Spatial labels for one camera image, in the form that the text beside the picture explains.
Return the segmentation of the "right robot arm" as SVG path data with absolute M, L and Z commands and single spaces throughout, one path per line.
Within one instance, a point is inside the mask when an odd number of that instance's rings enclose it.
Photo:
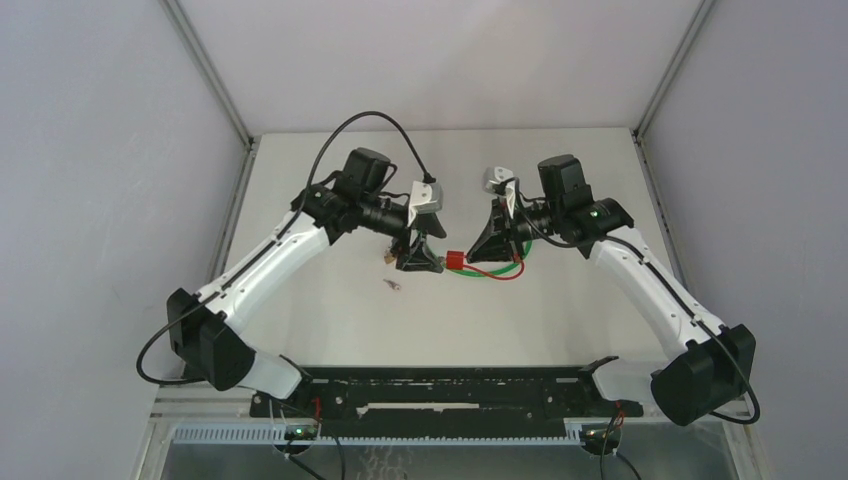
M 662 347 L 662 362 L 608 356 L 589 364 L 578 402 L 592 416 L 617 401 L 652 404 L 672 423 L 687 426 L 713 416 L 752 425 L 762 406 L 751 383 L 756 350 L 743 324 L 727 326 L 658 260 L 633 217 L 613 198 L 597 199 L 571 154 L 538 163 L 543 195 L 523 197 L 521 180 L 505 167 L 483 175 L 493 195 L 489 219 L 466 258 L 471 263 L 526 257 L 529 241 L 577 250 L 625 293 Z

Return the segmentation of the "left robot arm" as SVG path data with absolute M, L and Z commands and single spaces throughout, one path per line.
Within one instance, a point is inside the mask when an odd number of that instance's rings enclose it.
M 272 232 L 232 268 L 195 292 L 175 290 L 166 301 L 172 351 L 218 391 L 260 391 L 286 415 L 305 414 L 313 392 L 303 373 L 284 355 L 249 341 L 246 331 L 291 275 L 358 228 L 391 238 L 397 269 L 442 272 L 427 246 L 428 238 L 446 236 L 437 218 L 441 185 L 426 175 L 396 203 L 384 190 L 395 171 L 376 151 L 352 150 L 342 169 L 302 190 Z

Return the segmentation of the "red cable lock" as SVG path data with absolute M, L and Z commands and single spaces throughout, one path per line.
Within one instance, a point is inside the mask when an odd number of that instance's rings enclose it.
M 512 262 L 498 268 L 482 268 L 469 263 L 465 253 L 449 250 L 443 258 L 444 268 L 453 274 L 472 278 L 495 281 L 513 281 L 520 278 L 526 270 L 523 261 Z

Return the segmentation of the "brass padlock keys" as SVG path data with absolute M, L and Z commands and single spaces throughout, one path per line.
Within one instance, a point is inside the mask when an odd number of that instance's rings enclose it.
M 386 283 L 393 291 L 401 291 L 402 290 L 402 286 L 399 283 L 397 283 L 393 280 L 384 279 L 383 282 Z

